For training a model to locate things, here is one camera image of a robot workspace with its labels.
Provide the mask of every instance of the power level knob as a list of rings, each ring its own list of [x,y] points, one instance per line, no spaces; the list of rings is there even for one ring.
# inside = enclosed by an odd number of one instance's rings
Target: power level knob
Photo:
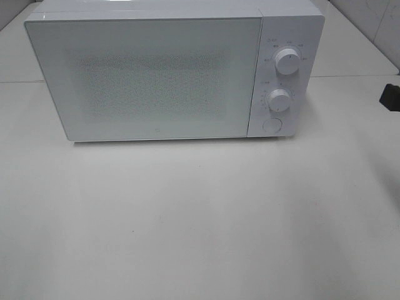
[[[300,66],[300,52],[293,48],[287,47],[279,50],[275,56],[275,68],[282,75],[290,75],[295,73]]]
[[[270,110],[281,113],[290,107],[292,97],[285,89],[276,89],[267,97]]]

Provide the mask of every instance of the tiled wall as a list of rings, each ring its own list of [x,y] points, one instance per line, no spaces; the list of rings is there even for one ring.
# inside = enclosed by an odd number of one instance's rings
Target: tiled wall
[[[331,0],[400,68],[400,0]]]
[[[0,30],[34,0],[0,0]]]

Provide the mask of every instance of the microwave door window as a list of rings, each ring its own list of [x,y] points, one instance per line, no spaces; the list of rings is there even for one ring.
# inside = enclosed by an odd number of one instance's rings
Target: microwave door window
[[[247,134],[260,23],[49,22],[28,31],[69,139],[223,138]]]

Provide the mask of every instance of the microwave control panel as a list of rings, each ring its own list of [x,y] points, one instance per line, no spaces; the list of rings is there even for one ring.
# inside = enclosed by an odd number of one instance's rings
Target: microwave control panel
[[[323,16],[262,19],[249,138],[296,132],[323,26]]]

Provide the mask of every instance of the round button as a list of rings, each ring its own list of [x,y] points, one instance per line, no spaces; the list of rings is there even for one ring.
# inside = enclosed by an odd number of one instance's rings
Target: round button
[[[262,128],[268,134],[277,134],[282,128],[282,121],[277,118],[269,119],[264,122]]]

